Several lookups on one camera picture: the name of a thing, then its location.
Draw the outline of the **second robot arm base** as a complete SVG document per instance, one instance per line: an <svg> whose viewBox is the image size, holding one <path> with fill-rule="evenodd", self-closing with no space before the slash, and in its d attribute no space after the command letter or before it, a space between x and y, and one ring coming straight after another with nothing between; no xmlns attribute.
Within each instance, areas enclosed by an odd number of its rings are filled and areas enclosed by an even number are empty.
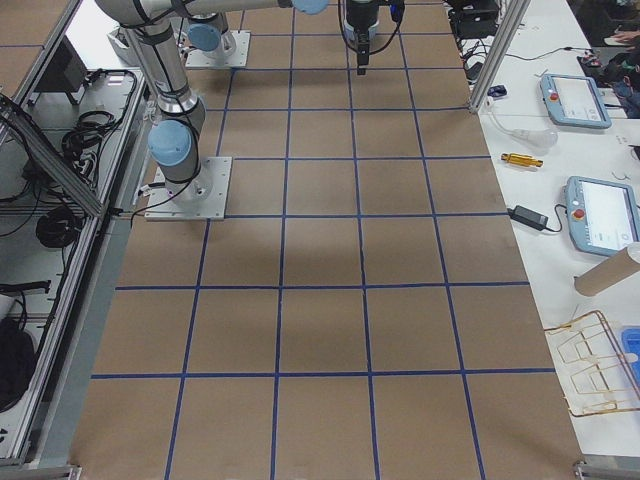
<svg viewBox="0 0 640 480"><path fill-rule="evenodd" d="M225 13L192 16L188 19L187 37L192 46L205 55L225 58L236 50Z"/></svg>

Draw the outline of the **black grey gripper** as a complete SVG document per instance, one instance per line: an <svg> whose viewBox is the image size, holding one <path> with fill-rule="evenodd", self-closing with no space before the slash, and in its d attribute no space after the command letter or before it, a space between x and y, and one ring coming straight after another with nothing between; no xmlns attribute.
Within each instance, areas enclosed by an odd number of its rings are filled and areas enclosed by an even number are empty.
<svg viewBox="0 0 640 480"><path fill-rule="evenodd" d="M346 1L346 16L343 21L347 29L347 41L356 49L357 75L364 76L370 59L372 28L378 21L377 1Z"/></svg>

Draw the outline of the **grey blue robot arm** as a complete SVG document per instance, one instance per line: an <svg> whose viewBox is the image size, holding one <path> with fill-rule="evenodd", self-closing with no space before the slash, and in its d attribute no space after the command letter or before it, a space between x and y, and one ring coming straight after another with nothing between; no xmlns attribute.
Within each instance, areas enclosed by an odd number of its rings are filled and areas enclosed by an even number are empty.
<svg viewBox="0 0 640 480"><path fill-rule="evenodd" d="M198 146L206 114L191 89L176 46L173 17L191 21L197 30L212 31L190 42L198 49L214 51L224 34L214 22L228 12L271 8L293 8L307 15L323 12L327 1L99 1L99 8L134 38L134 53L146 79L155 86L163 120L148 137L148 147L162 171L172 195L193 186L203 178Z"/></svg>

